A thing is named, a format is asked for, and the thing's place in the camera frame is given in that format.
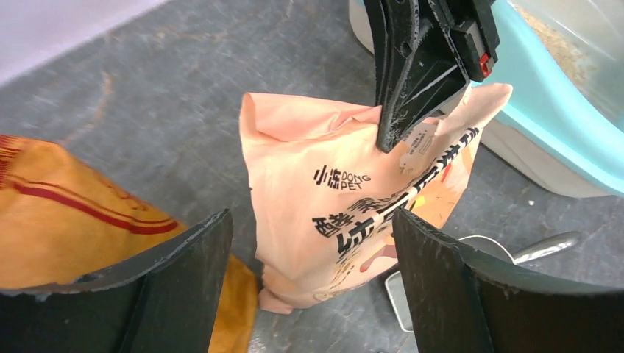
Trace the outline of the teal litter box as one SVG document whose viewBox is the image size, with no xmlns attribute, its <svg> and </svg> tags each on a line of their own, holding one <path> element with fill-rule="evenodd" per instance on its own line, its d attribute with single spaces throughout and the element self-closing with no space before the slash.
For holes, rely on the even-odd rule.
<svg viewBox="0 0 624 353">
<path fill-rule="evenodd" d="M 357 39 L 373 54 L 365 1 L 350 1 Z M 537 34 L 507 2 L 494 1 L 498 60 L 482 82 L 433 113 L 453 109 L 464 91 L 512 86 L 506 106 L 482 131 L 482 142 L 541 187 L 562 196 L 623 194 L 623 132 L 608 122 L 565 75 Z"/>
</svg>

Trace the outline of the pink cat litter bag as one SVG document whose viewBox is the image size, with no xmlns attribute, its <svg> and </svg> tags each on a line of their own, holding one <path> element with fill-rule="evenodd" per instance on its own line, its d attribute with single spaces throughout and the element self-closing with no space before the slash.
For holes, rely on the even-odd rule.
<svg viewBox="0 0 624 353">
<path fill-rule="evenodd" d="M 375 144 L 379 107 L 245 94 L 240 136 L 263 263 L 260 308 L 289 314 L 390 269 L 396 210 L 442 227 L 467 188 L 483 129 L 511 94 L 503 83 L 468 88 L 389 153 Z"/>
</svg>

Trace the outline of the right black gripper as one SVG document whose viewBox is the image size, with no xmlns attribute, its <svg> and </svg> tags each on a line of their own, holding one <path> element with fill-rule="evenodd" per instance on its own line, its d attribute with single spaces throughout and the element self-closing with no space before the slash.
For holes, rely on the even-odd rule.
<svg viewBox="0 0 624 353">
<path fill-rule="evenodd" d="M 416 124 L 482 82 L 498 60 L 494 0 L 365 1 L 381 108 L 376 145 L 389 153 Z"/>
</svg>

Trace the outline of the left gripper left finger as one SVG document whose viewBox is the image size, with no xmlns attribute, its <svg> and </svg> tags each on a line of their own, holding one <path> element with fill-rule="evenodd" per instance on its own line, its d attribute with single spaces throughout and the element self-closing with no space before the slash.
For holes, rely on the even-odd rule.
<svg viewBox="0 0 624 353">
<path fill-rule="evenodd" d="M 206 352 L 233 236 L 229 210 L 68 284 L 1 290 L 3 352 Z"/>
</svg>

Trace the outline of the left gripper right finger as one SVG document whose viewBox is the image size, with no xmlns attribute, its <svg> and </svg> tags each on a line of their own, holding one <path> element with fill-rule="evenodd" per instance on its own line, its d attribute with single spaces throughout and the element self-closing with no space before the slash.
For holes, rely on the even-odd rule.
<svg viewBox="0 0 624 353">
<path fill-rule="evenodd" d="M 621 352 L 623 290 L 553 277 L 394 213 L 420 352 Z"/>
</svg>

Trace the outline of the orange cloth bag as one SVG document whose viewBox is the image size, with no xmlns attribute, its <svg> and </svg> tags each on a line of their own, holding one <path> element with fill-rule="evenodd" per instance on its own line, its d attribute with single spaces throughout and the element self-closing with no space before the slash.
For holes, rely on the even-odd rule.
<svg viewBox="0 0 624 353">
<path fill-rule="evenodd" d="M 1 290 L 68 284 L 190 229 L 56 143 L 1 136 Z M 229 253 L 206 352 L 245 352 L 255 275 Z"/>
</svg>

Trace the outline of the metal litter scoop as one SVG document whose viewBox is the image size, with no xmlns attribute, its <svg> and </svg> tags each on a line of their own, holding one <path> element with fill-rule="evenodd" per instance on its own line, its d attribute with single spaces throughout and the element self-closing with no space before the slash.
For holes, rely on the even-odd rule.
<svg viewBox="0 0 624 353">
<path fill-rule="evenodd" d="M 459 240 L 475 250 L 489 254 L 507 263 L 521 265 L 570 250 L 584 238 L 585 236 L 581 232 L 564 232 L 540 240 L 515 253 L 511 253 L 495 239 L 483 235 L 468 235 L 459 238 Z M 400 329 L 403 332 L 413 333 L 414 329 L 401 272 L 397 270 L 390 274 L 386 278 L 384 285 Z"/>
</svg>

